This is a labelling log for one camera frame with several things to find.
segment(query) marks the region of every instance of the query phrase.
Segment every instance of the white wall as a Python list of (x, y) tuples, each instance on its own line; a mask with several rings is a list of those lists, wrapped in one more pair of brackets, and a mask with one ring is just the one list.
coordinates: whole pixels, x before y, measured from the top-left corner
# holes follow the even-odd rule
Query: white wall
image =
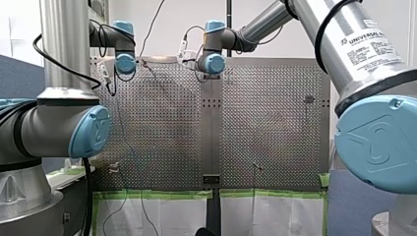
[[(0, 6), (0, 55), (43, 66), (43, 58), (32, 47), (41, 33), (39, 0), (0, 0)], [(89, 17), (104, 23), (92, 10)], [(98, 55), (97, 49), (91, 55)]]

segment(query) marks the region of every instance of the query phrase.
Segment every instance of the silver robot arm segment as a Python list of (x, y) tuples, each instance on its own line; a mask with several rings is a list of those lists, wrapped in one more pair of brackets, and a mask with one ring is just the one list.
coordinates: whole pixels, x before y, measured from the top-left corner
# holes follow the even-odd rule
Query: silver robot arm segment
[(379, 189), (417, 194), (417, 70), (406, 65), (361, 2), (275, 1), (238, 31), (209, 21), (195, 69), (220, 74), (222, 49), (254, 51), (291, 16), (298, 19), (340, 95), (335, 142), (343, 162)]

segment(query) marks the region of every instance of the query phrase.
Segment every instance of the gray partition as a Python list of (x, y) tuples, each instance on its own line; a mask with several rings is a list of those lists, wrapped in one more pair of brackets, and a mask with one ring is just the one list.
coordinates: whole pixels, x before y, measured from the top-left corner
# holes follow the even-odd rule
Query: gray partition
[[(220, 188), (320, 189), (329, 79), (314, 60), (228, 59), (221, 78), (205, 83), (175, 58), (158, 62), (118, 81), (117, 100), (99, 92), (112, 130), (96, 162), (98, 190), (201, 189), (207, 174), (219, 175)], [(120, 174), (110, 173), (117, 162)]]

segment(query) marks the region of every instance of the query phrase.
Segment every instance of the black cable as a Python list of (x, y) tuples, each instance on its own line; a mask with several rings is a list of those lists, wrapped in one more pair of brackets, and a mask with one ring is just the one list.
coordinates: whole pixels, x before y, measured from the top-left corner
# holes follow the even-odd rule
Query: black cable
[(254, 46), (258, 46), (258, 45), (265, 45), (265, 44), (268, 44), (268, 43), (270, 43), (270, 42), (272, 42), (272, 41), (274, 41), (280, 34), (281, 34), (281, 32), (282, 32), (282, 30), (284, 29), (284, 26), (282, 26), (282, 27), (280, 27), (279, 28), (279, 30), (278, 30), (278, 32), (276, 33), (276, 35), (274, 36), (274, 37), (272, 37), (271, 39), (269, 39), (269, 40), (267, 40), (267, 41), (265, 41), (265, 42), (258, 42), (258, 43), (256, 43), (256, 42), (252, 42), (252, 41), (250, 41), (250, 40), (248, 40), (248, 39), (246, 39), (245, 38), (245, 36), (243, 35), (243, 33), (242, 33), (242, 31), (241, 30), (239, 30), (238, 31), (238, 34), (239, 34), (239, 40), (240, 40), (240, 38), (242, 38), (246, 43), (248, 43), (248, 44), (252, 44), (252, 45), (254, 45)]
[(337, 4), (335, 4), (333, 6), (333, 8), (331, 8), (331, 10), (328, 12), (328, 15), (325, 17), (325, 19), (323, 20), (322, 24), (319, 27), (319, 30), (317, 32), (317, 36), (316, 36), (316, 42), (314, 45), (315, 48), (315, 53), (316, 53), (316, 60), (319, 64), (319, 66), (322, 68), (322, 70), (324, 72), (328, 72), (326, 70), (325, 67), (325, 63), (323, 62), (323, 58), (322, 58), (322, 52), (321, 52), (321, 48), (322, 48), (322, 40), (323, 37), (325, 35), (325, 31), (326, 28), (328, 27), (328, 24), (330, 23), (331, 19), (333, 19), (333, 17), (346, 5), (353, 3), (353, 2), (360, 2), (362, 3), (363, 0), (342, 0), (340, 2), (338, 2)]
[(86, 181), (87, 181), (87, 217), (84, 229), (84, 236), (89, 236), (92, 223), (92, 184), (91, 184), (91, 169), (89, 166), (89, 159), (83, 158), (84, 167), (86, 169)]
[(187, 29), (187, 31), (185, 32), (185, 35), (188, 35), (188, 33), (193, 30), (193, 29), (200, 29), (202, 31), (206, 31), (204, 28), (200, 27), (200, 26), (192, 26), (190, 28)]
[[(89, 19), (91, 22), (95, 23), (98, 25), (98, 42), (100, 43), (100, 45), (98, 46), (98, 53), (100, 54), (100, 57), (104, 57), (105, 54), (107, 54), (107, 48), (108, 48), (108, 35), (104, 30), (104, 26), (99, 23), (98, 21), (95, 21), (93, 19)], [(104, 34), (104, 45), (101, 39), (101, 34)], [(104, 52), (101, 52), (101, 47), (104, 46)]]
[(116, 65), (114, 65), (114, 77), (117, 77), (119, 80), (121, 80), (122, 82), (126, 82), (126, 83), (128, 83), (128, 82), (130, 82), (130, 81), (132, 81), (134, 78), (135, 78), (135, 76), (136, 76), (136, 73), (137, 73), (137, 68), (138, 68), (138, 61), (136, 62), (137, 63), (137, 65), (136, 65), (136, 69), (135, 69), (135, 71), (134, 71), (134, 73), (132, 74), (132, 76), (129, 78), (129, 79), (127, 79), (127, 80), (125, 80), (125, 79), (122, 79), (121, 77), (120, 77), (120, 75), (119, 75), (119, 73), (117, 72), (117, 70), (116, 70)]
[(109, 214), (105, 219), (104, 222), (102, 224), (102, 231), (104, 236), (107, 236), (107, 233), (105, 232), (105, 224), (107, 223), (107, 220), (109, 220), (115, 213), (119, 212), (120, 210), (122, 210), (122, 208), (125, 206), (126, 201), (128, 200), (128, 189), (125, 190), (125, 199), (123, 200), (122, 205), (115, 211), (113, 211), (111, 214)]
[(102, 27), (104, 27), (104, 28), (109, 28), (109, 29), (111, 29), (111, 30), (115, 30), (115, 31), (117, 31), (117, 32), (119, 32), (119, 33), (121, 33), (121, 34), (123, 34), (125, 37), (127, 37), (129, 40), (131, 40), (132, 42), (133, 42), (133, 44), (136, 46), (136, 42), (135, 42), (135, 40), (133, 39), (133, 35), (132, 34), (130, 34), (130, 33), (128, 33), (128, 32), (126, 32), (126, 31), (124, 31), (124, 30), (121, 30), (121, 29), (118, 29), (118, 28), (116, 28), (116, 27), (113, 27), (113, 26), (110, 26), (110, 25), (107, 25), (107, 24), (101, 24), (100, 22), (98, 22), (98, 21), (95, 21), (95, 20), (93, 20), (93, 19), (89, 19), (91, 22), (93, 22), (93, 23), (96, 23), (97, 25), (99, 25), (99, 26), (102, 26)]
[(162, 1), (160, 2), (159, 7), (157, 8), (157, 11), (156, 11), (156, 13), (155, 13), (155, 15), (154, 15), (154, 17), (153, 17), (153, 20), (152, 20), (152, 22), (150, 23), (149, 31), (148, 31), (147, 36), (146, 36), (146, 37), (145, 37), (145, 39), (144, 39), (144, 44), (142, 45), (142, 51), (141, 51), (141, 54), (139, 54), (139, 57), (142, 57), (142, 54), (144, 54), (144, 51), (145, 51), (145, 46), (147, 45), (147, 40), (148, 40), (148, 38), (149, 38), (149, 36), (150, 36), (150, 33), (152, 32), (153, 24), (155, 23), (156, 18), (157, 18), (157, 15), (159, 14), (160, 9), (162, 8), (162, 5), (163, 5), (163, 3), (164, 3), (164, 2), (165, 2), (165, 0), (162, 0)]
[(188, 28), (187, 29), (187, 31), (185, 32), (185, 34), (184, 34), (184, 37), (183, 37), (183, 39), (185, 40), (185, 42), (187, 43), (186, 45), (185, 45), (185, 49), (187, 49), (187, 47), (188, 47), (188, 33), (191, 31), (191, 30), (193, 30), (193, 29), (200, 29), (200, 30), (202, 30), (202, 31), (206, 31), (204, 28), (202, 28), (202, 27), (200, 27), (200, 26), (192, 26), (192, 27), (190, 27), (190, 28)]
[[(128, 146), (128, 148), (129, 148), (130, 152), (132, 153), (132, 155), (133, 155), (134, 157), (138, 157), (138, 155), (137, 155), (137, 153), (136, 153), (135, 149), (134, 149), (134, 148), (131, 146), (131, 144), (128, 142), (128, 139), (127, 139), (127, 136), (126, 136), (126, 129), (125, 129), (125, 126), (124, 126), (124, 124), (123, 124), (122, 114), (121, 114), (121, 112), (120, 112), (120, 104), (119, 104), (119, 99), (117, 98), (117, 96), (116, 96), (116, 102), (117, 102), (117, 104), (116, 104), (117, 115), (119, 116), (119, 123), (120, 123), (120, 129), (122, 130), (123, 140), (124, 140), (125, 144)], [(122, 206), (118, 209), (118, 211), (120, 211), (120, 210), (123, 208), (124, 203), (123, 203), (123, 204), (122, 204)], [(145, 214), (145, 217), (146, 217), (146, 219), (147, 219), (148, 223), (152, 226), (152, 228), (153, 228), (153, 230), (154, 230), (154, 232), (155, 232), (156, 236), (159, 236), (159, 233), (157, 232), (156, 226), (154, 225), (154, 223), (153, 223), (153, 222), (149, 219), (149, 217), (148, 217), (148, 213), (147, 213), (147, 210), (146, 210), (146, 208), (145, 208), (144, 198), (142, 197), (142, 190), (141, 190), (141, 204), (142, 204), (142, 208), (143, 208), (143, 211), (144, 211), (144, 214)]]
[(284, 4), (288, 14), (295, 20), (299, 21), (297, 15), (292, 11), (291, 7), (289, 6), (289, 0), (285, 0)]
[(98, 80), (96, 80), (96, 79), (94, 79), (94, 78), (92, 78), (92, 77), (90, 77), (90, 76), (87, 76), (87, 75), (83, 75), (83, 74), (81, 74), (81, 73), (79, 73), (79, 72), (77, 72), (77, 71), (74, 71), (73, 69), (71, 69), (71, 68), (68, 68), (68, 67), (66, 67), (66, 66), (64, 66), (63, 64), (61, 64), (60, 62), (58, 62), (57, 60), (55, 60), (54, 58), (52, 58), (51, 56), (49, 56), (49, 54), (48, 53), (46, 53), (46, 52), (44, 52), (44, 51), (42, 51), (42, 50), (40, 50), (40, 48), (39, 47), (37, 47), (37, 43), (40, 41), (42, 39), (42, 34), (40, 34), (34, 41), (33, 41), (33, 44), (32, 44), (32, 46), (33, 46), (33, 48), (34, 48), (34, 50), (37, 52), (37, 53), (39, 53), (40, 55), (42, 55), (45, 59), (47, 59), (48, 61), (50, 61), (50, 62), (52, 62), (53, 64), (55, 64), (56, 66), (58, 66), (58, 67), (60, 67), (61, 69), (63, 69), (64, 71), (67, 71), (67, 72), (69, 72), (69, 73), (71, 73), (71, 74), (74, 74), (74, 75), (76, 75), (76, 76), (78, 76), (78, 77), (81, 77), (81, 78), (83, 78), (83, 79), (86, 79), (86, 80), (88, 80), (88, 81), (91, 81), (91, 82), (94, 82), (94, 83), (96, 83), (97, 85), (96, 86), (94, 86), (94, 87), (92, 87), (92, 89), (97, 89), (97, 88), (99, 88), (100, 86), (101, 86), (101, 82), (100, 81), (98, 81)]
[(110, 83), (107, 83), (105, 85), (105, 87), (107, 88), (108, 93), (110, 93), (111, 96), (115, 96), (117, 93), (117, 80), (116, 80), (116, 75), (113, 76), (113, 91), (111, 91), (110, 89)]

